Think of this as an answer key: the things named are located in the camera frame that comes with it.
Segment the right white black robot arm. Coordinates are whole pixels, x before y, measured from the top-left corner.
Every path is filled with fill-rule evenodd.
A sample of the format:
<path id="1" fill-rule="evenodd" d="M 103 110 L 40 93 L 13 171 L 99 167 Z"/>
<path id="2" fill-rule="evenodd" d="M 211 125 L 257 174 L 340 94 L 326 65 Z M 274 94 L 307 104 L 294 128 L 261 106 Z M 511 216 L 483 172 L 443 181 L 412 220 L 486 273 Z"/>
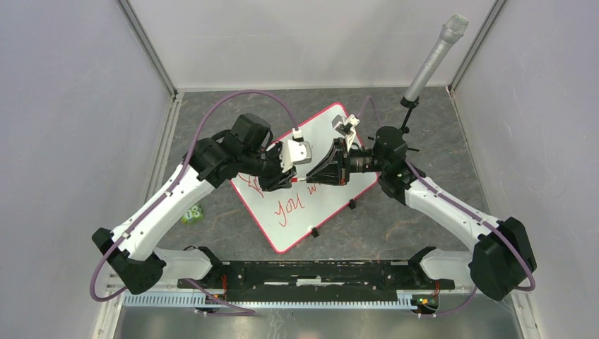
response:
<path id="1" fill-rule="evenodd" d="M 371 148 L 355 148 L 347 137 L 335 138 L 320 162 L 307 173 L 311 184 L 344 186 L 354 173 L 376 172 L 381 190 L 417 210 L 457 237 L 467 252 L 433 249 L 408 269 L 408 279 L 426 288 L 436 279 L 465 278 L 490 299 L 512 291 L 532 292 L 538 265 L 525 225 L 515 217 L 500 220 L 443 190 L 407 159 L 404 131 L 383 126 Z"/>

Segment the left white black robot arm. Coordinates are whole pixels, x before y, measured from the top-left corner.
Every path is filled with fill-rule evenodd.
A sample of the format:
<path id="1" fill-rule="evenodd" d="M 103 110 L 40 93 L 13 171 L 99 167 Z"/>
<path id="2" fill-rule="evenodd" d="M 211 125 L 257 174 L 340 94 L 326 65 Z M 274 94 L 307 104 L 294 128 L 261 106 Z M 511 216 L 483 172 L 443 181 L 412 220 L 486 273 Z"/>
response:
<path id="1" fill-rule="evenodd" d="M 158 243 L 194 204 L 238 174 L 259 179 L 262 191 L 288 189 L 297 170 L 290 142 L 271 141 L 270 125 L 243 114 L 233 127 L 195 141 L 174 174 L 129 220 L 113 230 L 98 229 L 92 240 L 124 284 L 139 295 L 161 280 L 197 280 L 215 287 L 222 269 L 205 249 L 165 250 Z"/>

